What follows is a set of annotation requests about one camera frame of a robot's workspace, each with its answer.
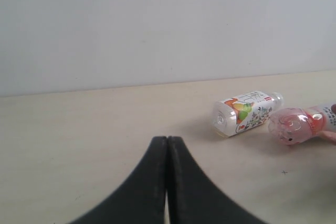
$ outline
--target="green fruit illustration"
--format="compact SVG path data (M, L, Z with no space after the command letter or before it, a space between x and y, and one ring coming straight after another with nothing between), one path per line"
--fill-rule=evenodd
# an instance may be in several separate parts
M242 121L247 117L247 115L248 115L248 113L246 111L240 111L238 118L239 118L239 120Z
M252 111L252 106L249 103L244 104L243 110L246 111L247 113Z

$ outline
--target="bottle label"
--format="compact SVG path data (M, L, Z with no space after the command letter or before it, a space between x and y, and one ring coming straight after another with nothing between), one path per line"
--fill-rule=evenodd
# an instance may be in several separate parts
M304 109L313 135L319 131L336 132L336 114L331 110L331 106L334 104L335 102L332 102Z
M220 102L234 110L236 133L265 123L275 105L272 97L260 91L241 94Z

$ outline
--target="beige table surface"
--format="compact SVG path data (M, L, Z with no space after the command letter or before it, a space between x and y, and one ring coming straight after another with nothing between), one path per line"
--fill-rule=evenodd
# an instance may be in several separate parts
M151 137L180 135L214 183L259 218L335 224L336 146L282 146L266 126L225 140L208 124L215 101L252 90L280 92L286 106L336 101L335 78L324 71L0 98L0 223L69 222L123 182Z

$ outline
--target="plastic bottle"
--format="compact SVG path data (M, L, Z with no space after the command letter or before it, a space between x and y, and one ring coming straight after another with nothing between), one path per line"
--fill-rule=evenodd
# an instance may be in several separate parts
M320 131L336 132L336 115L331 110L335 103L279 110L270 117L268 130L280 143L287 145L302 143Z
M236 135L266 122L284 99L279 93L252 91L214 104L212 125L223 137Z

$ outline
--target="wall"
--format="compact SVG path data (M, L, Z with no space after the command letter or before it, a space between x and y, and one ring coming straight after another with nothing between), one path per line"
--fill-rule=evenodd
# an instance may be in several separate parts
M0 95L332 69L335 0L0 0Z

